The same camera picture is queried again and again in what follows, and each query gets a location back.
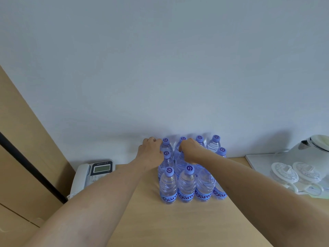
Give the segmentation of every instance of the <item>plastic water bottle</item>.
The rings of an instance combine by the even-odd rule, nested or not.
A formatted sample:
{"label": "plastic water bottle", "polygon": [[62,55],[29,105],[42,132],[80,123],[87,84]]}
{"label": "plastic water bottle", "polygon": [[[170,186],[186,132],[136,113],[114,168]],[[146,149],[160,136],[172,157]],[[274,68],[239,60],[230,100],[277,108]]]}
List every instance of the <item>plastic water bottle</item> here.
{"label": "plastic water bottle", "polygon": [[173,203],[177,197],[177,176],[172,167],[167,167],[160,178],[160,197],[164,203]]}
{"label": "plastic water bottle", "polygon": [[[196,142],[198,142],[201,146],[205,147],[205,143],[203,142],[204,141],[204,137],[202,137],[201,135],[198,135],[196,138],[195,138]],[[203,168],[203,166],[199,165],[199,164],[196,164],[195,167],[194,167],[194,174],[196,177],[198,177],[198,173],[199,171]]]}
{"label": "plastic water bottle", "polygon": [[187,166],[187,162],[184,160],[184,153],[181,152],[179,158],[176,160],[174,167],[177,178],[179,178],[179,175],[183,170],[185,170],[186,166]]}
{"label": "plastic water bottle", "polygon": [[210,172],[208,172],[207,169],[203,168],[196,178],[196,197],[202,202],[208,201],[214,190],[215,183],[215,178],[210,174]]}
{"label": "plastic water bottle", "polygon": [[170,152],[171,156],[174,157],[174,151],[172,149],[172,146],[168,138],[162,139],[162,144],[160,145],[160,151],[162,152],[168,151]]}
{"label": "plastic water bottle", "polygon": [[226,192],[223,190],[223,188],[219,185],[217,181],[215,183],[215,188],[212,191],[212,197],[218,200],[223,200],[227,198]]}
{"label": "plastic water bottle", "polygon": [[180,137],[179,138],[179,142],[175,146],[175,151],[174,151],[174,159],[175,159],[175,161],[177,161],[179,155],[181,154],[178,149],[179,149],[179,146],[181,145],[181,143],[182,143],[183,140],[186,140],[186,137]]}
{"label": "plastic water bottle", "polygon": [[[226,158],[226,149],[224,147],[220,147],[218,149],[218,151],[216,152],[216,154]],[[212,192],[212,196],[215,199],[218,199],[218,200],[223,200],[227,197],[226,192],[223,190],[223,188],[219,185],[219,183],[217,181],[216,181],[216,184],[215,184],[215,188]]]}
{"label": "plastic water bottle", "polygon": [[161,175],[164,173],[166,167],[172,167],[174,168],[174,159],[171,158],[171,153],[168,151],[163,152],[164,160],[162,163],[158,166],[158,178],[160,182]]}
{"label": "plastic water bottle", "polygon": [[178,179],[178,196],[184,203],[192,201],[195,192],[194,167],[187,165]]}
{"label": "plastic water bottle", "polygon": [[220,137],[218,135],[214,135],[212,140],[208,142],[206,148],[212,152],[217,152],[217,150],[220,148]]}
{"label": "plastic water bottle", "polygon": [[216,154],[218,154],[219,156],[222,156],[222,157],[226,158],[226,149],[224,147],[220,147],[217,150]]}
{"label": "plastic water bottle", "polygon": [[198,135],[196,138],[195,138],[196,142],[198,142],[200,145],[202,145],[203,147],[205,147],[205,143],[203,142],[205,139],[204,137],[202,137],[201,135]]}

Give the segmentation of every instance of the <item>telephone display screen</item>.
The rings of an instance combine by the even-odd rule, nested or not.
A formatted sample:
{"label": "telephone display screen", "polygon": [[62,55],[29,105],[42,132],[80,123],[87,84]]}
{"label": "telephone display screen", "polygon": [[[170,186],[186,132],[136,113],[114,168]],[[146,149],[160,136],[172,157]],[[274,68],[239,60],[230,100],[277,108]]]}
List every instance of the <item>telephone display screen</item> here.
{"label": "telephone display screen", "polygon": [[111,165],[108,165],[108,166],[96,166],[94,168],[94,173],[104,172],[104,171],[110,170],[110,169],[111,169]]}

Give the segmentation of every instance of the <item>purple bottle cap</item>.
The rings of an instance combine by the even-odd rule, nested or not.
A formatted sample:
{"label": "purple bottle cap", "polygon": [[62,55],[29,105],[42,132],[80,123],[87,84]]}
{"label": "purple bottle cap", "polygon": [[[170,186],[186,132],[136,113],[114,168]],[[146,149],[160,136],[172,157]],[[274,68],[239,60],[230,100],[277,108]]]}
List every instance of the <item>purple bottle cap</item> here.
{"label": "purple bottle cap", "polygon": [[214,142],[218,143],[218,142],[220,141],[220,137],[219,137],[218,135],[214,135],[214,136],[212,137],[212,140],[213,140]]}
{"label": "purple bottle cap", "polygon": [[185,168],[185,173],[187,175],[192,175],[194,173],[194,167],[192,165],[187,165]]}
{"label": "purple bottle cap", "polygon": [[163,138],[162,139],[162,144],[163,145],[169,145],[170,144],[169,139],[168,138]]}
{"label": "purple bottle cap", "polygon": [[179,142],[182,142],[183,140],[186,140],[186,137],[183,136],[179,138]]}
{"label": "purple bottle cap", "polygon": [[171,157],[171,153],[168,152],[168,151],[164,151],[163,156],[164,156],[165,159],[169,159]]}
{"label": "purple bottle cap", "polygon": [[198,135],[196,138],[195,138],[196,142],[198,143],[202,143],[204,141],[204,138],[201,136],[201,135]]}
{"label": "purple bottle cap", "polygon": [[174,168],[167,167],[164,173],[167,177],[171,177],[174,175]]}
{"label": "purple bottle cap", "polygon": [[226,155],[226,149],[224,147],[220,147],[217,152],[218,155],[220,156],[225,156]]}

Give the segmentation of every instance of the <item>forearm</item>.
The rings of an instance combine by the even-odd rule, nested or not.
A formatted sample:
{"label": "forearm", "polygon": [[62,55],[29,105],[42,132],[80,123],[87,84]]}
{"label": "forearm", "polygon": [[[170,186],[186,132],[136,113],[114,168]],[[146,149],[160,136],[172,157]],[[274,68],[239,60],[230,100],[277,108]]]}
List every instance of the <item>forearm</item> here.
{"label": "forearm", "polygon": [[106,246],[143,172],[134,160],[88,186],[60,208],[26,246]]}
{"label": "forearm", "polygon": [[272,245],[321,246],[329,240],[328,216],[279,183],[210,151],[204,151],[197,162]]}

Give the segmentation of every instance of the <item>black trim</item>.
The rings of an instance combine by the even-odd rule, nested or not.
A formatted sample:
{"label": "black trim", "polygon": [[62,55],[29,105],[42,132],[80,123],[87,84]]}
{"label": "black trim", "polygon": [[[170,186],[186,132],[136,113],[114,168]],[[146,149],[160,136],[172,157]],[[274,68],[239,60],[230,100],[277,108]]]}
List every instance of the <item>black trim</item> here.
{"label": "black trim", "polygon": [[7,150],[26,170],[28,170],[39,182],[48,189],[59,201],[66,203],[67,199],[63,196],[34,165],[0,132],[0,145]]}

